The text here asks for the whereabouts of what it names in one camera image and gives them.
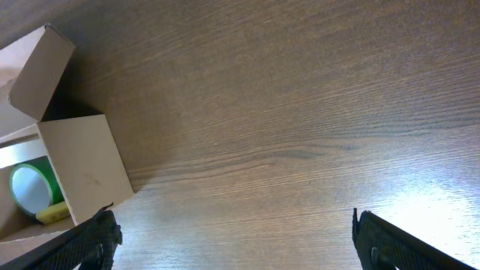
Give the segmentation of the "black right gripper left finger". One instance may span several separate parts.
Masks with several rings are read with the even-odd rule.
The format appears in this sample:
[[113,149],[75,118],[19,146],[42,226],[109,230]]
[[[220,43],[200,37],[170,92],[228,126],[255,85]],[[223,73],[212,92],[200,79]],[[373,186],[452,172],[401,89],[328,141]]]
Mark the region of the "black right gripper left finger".
[[110,270],[121,244],[121,226],[107,205],[67,232],[6,262],[1,270]]

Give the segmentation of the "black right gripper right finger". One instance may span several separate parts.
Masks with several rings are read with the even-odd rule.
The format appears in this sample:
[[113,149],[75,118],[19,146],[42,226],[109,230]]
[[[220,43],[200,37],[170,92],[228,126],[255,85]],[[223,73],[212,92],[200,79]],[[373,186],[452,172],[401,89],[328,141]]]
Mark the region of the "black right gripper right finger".
[[353,209],[352,241],[363,269],[474,269],[370,211]]

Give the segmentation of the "yellow highlighter marker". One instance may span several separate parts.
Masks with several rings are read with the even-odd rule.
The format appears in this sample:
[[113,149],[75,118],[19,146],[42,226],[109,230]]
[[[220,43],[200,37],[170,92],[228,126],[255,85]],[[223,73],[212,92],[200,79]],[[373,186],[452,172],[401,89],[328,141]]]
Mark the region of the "yellow highlighter marker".
[[69,217],[70,211],[65,201],[51,205],[48,208],[40,210],[35,214],[35,218],[42,224],[51,224],[61,219]]

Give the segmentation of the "green tape roll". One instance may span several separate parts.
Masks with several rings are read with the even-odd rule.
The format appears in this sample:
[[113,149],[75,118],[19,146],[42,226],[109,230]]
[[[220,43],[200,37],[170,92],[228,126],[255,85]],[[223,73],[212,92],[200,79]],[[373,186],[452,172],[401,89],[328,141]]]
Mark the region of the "green tape roll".
[[65,200],[46,156],[15,165],[10,172],[9,185],[15,203],[28,216],[34,217]]

